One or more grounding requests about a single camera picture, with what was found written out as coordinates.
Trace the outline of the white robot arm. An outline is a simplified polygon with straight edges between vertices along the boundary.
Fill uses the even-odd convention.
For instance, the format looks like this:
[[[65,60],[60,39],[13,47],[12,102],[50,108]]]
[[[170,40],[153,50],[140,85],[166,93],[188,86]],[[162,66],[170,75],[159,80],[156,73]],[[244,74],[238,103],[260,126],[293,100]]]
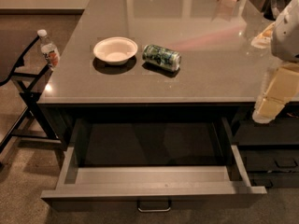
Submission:
[[[299,93],[299,0],[291,0],[251,45],[270,48],[272,55],[281,60],[278,67],[267,69],[252,114],[255,122],[266,124]]]

